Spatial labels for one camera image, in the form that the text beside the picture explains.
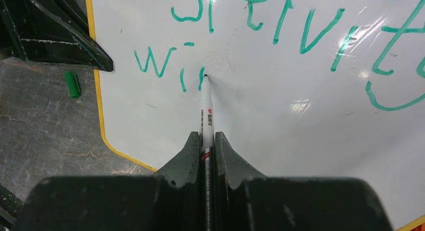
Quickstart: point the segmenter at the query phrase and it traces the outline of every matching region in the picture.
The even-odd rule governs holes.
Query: stone floor
[[[78,75],[80,98],[65,71]],[[0,183],[18,198],[48,176],[150,173],[103,143],[92,69],[0,62]]]

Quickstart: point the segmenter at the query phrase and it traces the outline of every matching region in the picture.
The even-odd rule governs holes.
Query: yellow whiteboard edge
[[[86,0],[86,7],[87,7],[87,19],[89,22],[89,32],[90,32],[90,37],[93,40],[96,40],[96,32],[95,32],[95,28],[94,28],[94,16],[93,16],[93,4],[92,4],[92,0]],[[102,106],[102,94],[100,92],[100,78],[99,78],[99,70],[94,70],[94,83],[96,86],[96,99],[97,99],[97,109],[99,111],[99,123],[100,123],[100,133],[102,135],[102,139],[103,142],[106,144],[106,146],[111,149],[111,151],[115,152],[116,154],[132,161],[135,162],[149,170],[152,170],[154,172],[156,172],[156,168],[151,167],[139,160],[136,160],[128,155],[125,155],[124,153],[119,152],[118,150],[116,150],[114,147],[111,146],[111,144],[108,142],[108,140],[106,139],[106,135],[105,135],[105,122],[103,120],[103,106]]]
[[[422,217],[416,219],[415,221],[409,223],[408,225],[397,229],[397,231],[411,231],[412,229],[416,228],[417,226],[424,224],[425,223],[425,215],[423,215]]]

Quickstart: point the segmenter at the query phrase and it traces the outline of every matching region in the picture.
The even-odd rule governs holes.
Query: red stripe on marker
[[[210,152],[207,152],[206,154],[204,154],[203,156],[202,156],[202,158],[200,159],[200,161],[202,162],[202,161],[204,161],[207,157],[209,157],[211,155],[211,153]]]

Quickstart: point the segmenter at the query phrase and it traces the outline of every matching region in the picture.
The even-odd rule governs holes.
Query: white board surface
[[[395,228],[425,213],[425,0],[92,1],[119,152],[154,168],[176,155],[199,129],[204,67],[216,131],[259,171],[364,179]]]

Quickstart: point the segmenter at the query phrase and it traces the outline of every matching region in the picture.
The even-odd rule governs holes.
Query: green marker cap
[[[65,80],[68,85],[69,94],[72,98],[78,98],[80,96],[81,90],[80,85],[78,85],[77,75],[73,72],[65,72]]]

